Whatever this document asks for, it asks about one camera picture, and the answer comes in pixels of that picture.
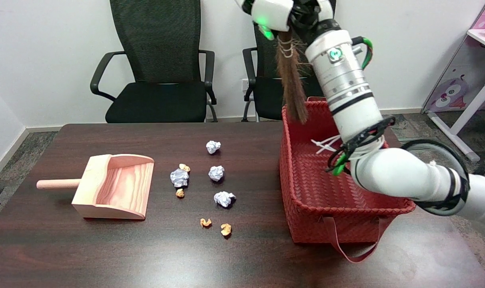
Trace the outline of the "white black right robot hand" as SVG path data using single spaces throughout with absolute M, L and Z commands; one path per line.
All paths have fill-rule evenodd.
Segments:
M 269 40 L 279 32 L 295 32 L 307 42 L 325 31 L 338 29 L 335 0 L 236 0 L 237 6 Z

